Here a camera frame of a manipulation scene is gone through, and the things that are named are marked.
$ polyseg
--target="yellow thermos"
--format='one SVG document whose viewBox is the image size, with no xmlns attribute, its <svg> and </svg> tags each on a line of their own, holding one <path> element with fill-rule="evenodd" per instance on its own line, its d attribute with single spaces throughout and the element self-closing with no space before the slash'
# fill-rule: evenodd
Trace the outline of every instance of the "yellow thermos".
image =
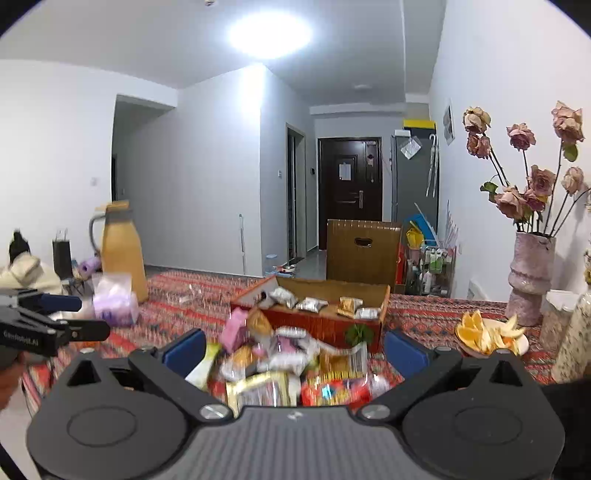
<svg viewBox="0 0 591 480">
<path fill-rule="evenodd" d="M 105 220 L 102 247 L 99 250 L 93 237 L 93 226 L 97 220 Z M 89 225 L 90 243 L 100 260 L 105 273 L 131 274 L 131 289 L 138 301 L 148 299 L 148 285 L 144 270 L 144 257 L 139 235 L 131 219 L 129 202 L 112 202 L 105 212 L 95 215 Z"/>
</svg>

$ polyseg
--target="pink package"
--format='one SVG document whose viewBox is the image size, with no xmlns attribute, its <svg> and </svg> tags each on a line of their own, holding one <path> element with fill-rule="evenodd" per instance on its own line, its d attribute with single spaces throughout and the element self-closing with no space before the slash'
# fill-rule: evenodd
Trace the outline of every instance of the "pink package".
<svg viewBox="0 0 591 480">
<path fill-rule="evenodd" d="M 234 353 L 248 337 L 246 329 L 246 318 L 248 312 L 242 309 L 234 309 L 230 314 L 230 318 L 226 322 L 226 326 L 220 335 L 220 343 L 228 353 Z"/>
</svg>

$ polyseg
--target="ceiling light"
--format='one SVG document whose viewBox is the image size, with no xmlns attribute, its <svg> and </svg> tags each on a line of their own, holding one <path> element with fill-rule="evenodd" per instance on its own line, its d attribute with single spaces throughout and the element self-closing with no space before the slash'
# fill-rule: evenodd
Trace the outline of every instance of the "ceiling light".
<svg viewBox="0 0 591 480">
<path fill-rule="evenodd" d="M 230 43 L 259 59 L 276 59 L 305 47 L 311 29 L 301 19 L 280 12 L 249 15 L 230 29 Z"/>
</svg>

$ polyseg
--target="doorway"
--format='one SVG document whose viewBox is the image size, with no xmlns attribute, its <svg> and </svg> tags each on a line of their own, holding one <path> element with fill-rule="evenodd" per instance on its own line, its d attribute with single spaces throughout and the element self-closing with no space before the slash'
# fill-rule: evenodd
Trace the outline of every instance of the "doorway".
<svg viewBox="0 0 591 480">
<path fill-rule="evenodd" d="M 319 138 L 319 248 L 329 219 L 382 220 L 381 137 Z"/>
<path fill-rule="evenodd" d="M 306 256 L 306 137 L 290 125 L 287 130 L 287 258 L 289 264 Z"/>
</svg>

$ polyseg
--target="plastic bag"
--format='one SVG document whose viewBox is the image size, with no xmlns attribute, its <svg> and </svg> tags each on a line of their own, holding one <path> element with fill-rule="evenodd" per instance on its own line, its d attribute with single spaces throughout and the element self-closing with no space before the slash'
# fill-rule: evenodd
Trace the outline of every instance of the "plastic bag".
<svg viewBox="0 0 591 480">
<path fill-rule="evenodd" d="M 93 275 L 92 284 L 95 318 L 105 320 L 112 327 L 131 326 L 138 321 L 138 299 L 131 291 L 131 275 Z"/>
</svg>

